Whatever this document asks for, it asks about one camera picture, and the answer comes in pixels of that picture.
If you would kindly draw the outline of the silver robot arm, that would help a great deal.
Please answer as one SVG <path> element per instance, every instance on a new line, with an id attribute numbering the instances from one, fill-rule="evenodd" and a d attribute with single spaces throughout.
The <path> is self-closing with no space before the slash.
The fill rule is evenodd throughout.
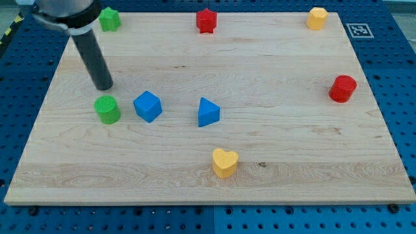
<path id="1" fill-rule="evenodd" d="M 91 31 L 100 13 L 99 0 L 37 0 L 31 7 L 31 14 L 40 25 L 70 36 Z"/>

